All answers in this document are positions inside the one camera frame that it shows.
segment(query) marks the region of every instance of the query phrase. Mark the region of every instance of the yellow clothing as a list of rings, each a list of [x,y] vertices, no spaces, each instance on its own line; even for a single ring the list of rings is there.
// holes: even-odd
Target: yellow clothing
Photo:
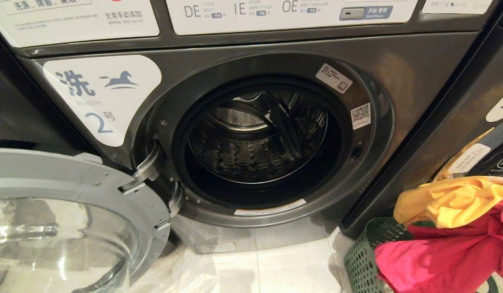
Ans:
[[[394,218],[404,225],[433,220],[437,228],[456,228],[478,219],[501,200],[503,177],[447,179],[400,194]]]

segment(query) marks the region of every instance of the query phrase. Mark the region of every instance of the laundry basket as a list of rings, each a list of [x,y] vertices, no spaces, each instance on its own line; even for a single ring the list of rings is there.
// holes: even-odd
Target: laundry basket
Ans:
[[[412,239],[405,227],[392,217],[372,219],[362,235],[346,254],[346,271],[354,293],[384,293],[384,282],[379,280],[374,260],[374,248],[389,241]]]

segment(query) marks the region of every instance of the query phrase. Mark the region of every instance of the red clothing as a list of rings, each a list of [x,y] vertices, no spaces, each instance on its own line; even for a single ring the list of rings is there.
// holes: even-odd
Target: red clothing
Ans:
[[[379,277],[395,293],[474,293],[494,271],[503,277],[503,200],[459,228],[408,230],[414,240],[375,250]]]

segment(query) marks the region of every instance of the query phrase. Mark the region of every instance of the open washer door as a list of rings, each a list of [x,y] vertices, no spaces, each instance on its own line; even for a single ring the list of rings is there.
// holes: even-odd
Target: open washer door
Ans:
[[[0,148],[0,292],[126,292],[169,235],[170,210],[145,182]]]

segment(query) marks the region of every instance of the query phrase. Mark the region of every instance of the clothes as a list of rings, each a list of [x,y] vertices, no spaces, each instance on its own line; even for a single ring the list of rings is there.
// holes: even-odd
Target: clothes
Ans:
[[[471,223],[503,200],[503,177],[473,176],[424,184],[398,197],[394,218],[409,225],[435,222],[437,228]]]
[[[467,226],[409,226],[414,240],[376,247],[380,278],[396,293],[474,293],[497,271],[503,278],[503,201]]]

